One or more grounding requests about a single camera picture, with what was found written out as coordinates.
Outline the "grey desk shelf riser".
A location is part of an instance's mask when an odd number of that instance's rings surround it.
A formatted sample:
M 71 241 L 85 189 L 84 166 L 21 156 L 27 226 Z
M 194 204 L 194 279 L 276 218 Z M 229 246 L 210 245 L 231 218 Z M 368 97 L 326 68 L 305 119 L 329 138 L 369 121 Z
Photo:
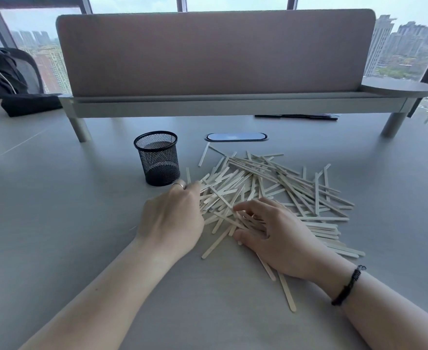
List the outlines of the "grey desk shelf riser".
M 85 118 L 205 117 L 391 113 L 383 134 L 394 137 L 416 99 L 428 97 L 428 83 L 366 77 L 356 92 L 74 97 L 60 95 L 80 142 L 91 139 Z

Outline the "black mesh pen cup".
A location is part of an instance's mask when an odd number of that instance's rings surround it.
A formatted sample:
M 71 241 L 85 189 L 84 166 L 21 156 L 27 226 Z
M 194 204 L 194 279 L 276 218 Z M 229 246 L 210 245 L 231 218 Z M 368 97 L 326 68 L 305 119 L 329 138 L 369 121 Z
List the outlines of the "black mesh pen cup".
M 152 131 L 135 138 L 146 182 L 154 187 L 168 186 L 180 178 L 176 144 L 170 131 Z

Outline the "person's left hand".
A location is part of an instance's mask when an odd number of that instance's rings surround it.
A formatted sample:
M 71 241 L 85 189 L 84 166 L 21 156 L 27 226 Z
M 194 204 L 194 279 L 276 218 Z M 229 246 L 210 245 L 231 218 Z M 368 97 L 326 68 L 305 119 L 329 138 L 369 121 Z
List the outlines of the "person's left hand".
M 144 204 L 135 250 L 143 259 L 173 265 L 195 247 L 203 229 L 199 201 L 170 196 L 169 189 Z

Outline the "pile of wooden sticks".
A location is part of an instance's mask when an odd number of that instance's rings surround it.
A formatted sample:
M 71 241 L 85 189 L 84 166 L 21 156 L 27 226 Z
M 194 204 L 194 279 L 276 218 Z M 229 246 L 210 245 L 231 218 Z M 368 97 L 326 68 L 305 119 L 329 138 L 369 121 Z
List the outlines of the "pile of wooden sticks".
M 233 244 L 237 228 L 251 230 L 267 237 L 265 223 L 246 213 L 232 211 L 243 201 L 265 197 L 279 200 L 287 210 L 296 215 L 328 250 L 351 259 L 365 257 L 362 249 L 344 243 L 341 227 L 348 223 L 355 205 L 343 199 L 338 189 L 329 186 L 330 164 L 315 173 L 313 179 L 305 178 L 306 167 L 296 172 L 275 158 L 284 154 L 254 154 L 246 150 L 244 156 L 237 150 L 227 154 L 212 144 L 188 144 L 179 152 L 181 170 L 187 182 L 201 181 L 199 210 L 204 218 L 204 236 L 199 260 L 213 255 L 221 258 L 224 247 Z

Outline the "pinkish fabric desk divider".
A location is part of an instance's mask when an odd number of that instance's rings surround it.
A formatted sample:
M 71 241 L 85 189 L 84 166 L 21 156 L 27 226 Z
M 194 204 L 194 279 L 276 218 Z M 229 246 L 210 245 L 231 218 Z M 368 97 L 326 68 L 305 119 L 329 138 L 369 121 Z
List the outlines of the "pinkish fabric desk divider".
M 371 9 L 61 15 L 75 97 L 353 92 Z

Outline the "black pens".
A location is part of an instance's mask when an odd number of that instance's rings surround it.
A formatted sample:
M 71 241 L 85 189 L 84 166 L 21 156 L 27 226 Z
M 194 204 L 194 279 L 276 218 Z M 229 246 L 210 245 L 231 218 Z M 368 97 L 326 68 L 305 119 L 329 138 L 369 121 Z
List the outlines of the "black pens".
M 305 114 L 286 114 L 286 115 L 254 115 L 255 118 L 270 118 L 270 119 L 308 119 L 308 120 L 323 120 L 323 121 L 337 121 L 339 116 L 332 114 L 320 115 L 305 115 Z

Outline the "person's right hand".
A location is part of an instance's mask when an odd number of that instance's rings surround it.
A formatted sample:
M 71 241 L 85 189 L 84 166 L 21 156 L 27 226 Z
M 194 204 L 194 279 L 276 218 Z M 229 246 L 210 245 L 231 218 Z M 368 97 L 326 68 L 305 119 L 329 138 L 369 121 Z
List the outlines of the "person's right hand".
M 267 198 L 244 201 L 233 209 L 238 214 L 264 221 L 265 238 L 269 239 L 273 251 L 257 253 L 261 259 L 283 274 L 313 280 L 318 261 L 328 250 L 293 212 Z

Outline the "grey mesh office chair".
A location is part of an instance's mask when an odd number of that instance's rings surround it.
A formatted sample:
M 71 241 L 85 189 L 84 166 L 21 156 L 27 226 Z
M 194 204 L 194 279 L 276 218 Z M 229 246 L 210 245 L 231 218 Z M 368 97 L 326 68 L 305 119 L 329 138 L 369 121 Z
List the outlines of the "grey mesh office chair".
M 45 94 L 45 88 L 42 82 L 42 77 L 36 61 L 27 52 L 17 48 L 0 48 L 1 51 L 8 52 L 15 60 L 17 69 L 24 77 L 28 87 L 29 94 Z

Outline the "person's right forearm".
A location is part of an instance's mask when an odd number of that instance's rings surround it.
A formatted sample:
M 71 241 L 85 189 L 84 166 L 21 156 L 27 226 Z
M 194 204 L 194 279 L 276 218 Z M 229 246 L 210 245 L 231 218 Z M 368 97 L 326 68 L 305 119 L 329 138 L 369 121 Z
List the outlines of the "person's right forearm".
M 313 278 L 372 350 L 428 350 L 428 313 L 366 272 L 328 252 Z

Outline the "person's left forearm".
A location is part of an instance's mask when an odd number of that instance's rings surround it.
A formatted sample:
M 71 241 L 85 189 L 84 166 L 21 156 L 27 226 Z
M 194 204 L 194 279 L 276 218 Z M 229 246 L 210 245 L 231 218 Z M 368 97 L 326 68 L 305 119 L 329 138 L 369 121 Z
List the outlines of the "person's left forearm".
M 118 350 L 147 297 L 184 254 L 131 242 L 19 350 Z

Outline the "black jacket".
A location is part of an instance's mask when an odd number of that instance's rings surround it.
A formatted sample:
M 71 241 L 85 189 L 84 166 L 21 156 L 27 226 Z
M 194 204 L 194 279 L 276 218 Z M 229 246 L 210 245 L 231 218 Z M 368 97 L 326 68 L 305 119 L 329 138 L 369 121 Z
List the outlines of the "black jacket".
M 0 50 L 0 100 L 9 117 L 62 109 L 57 95 L 29 94 L 24 77 L 8 52 Z

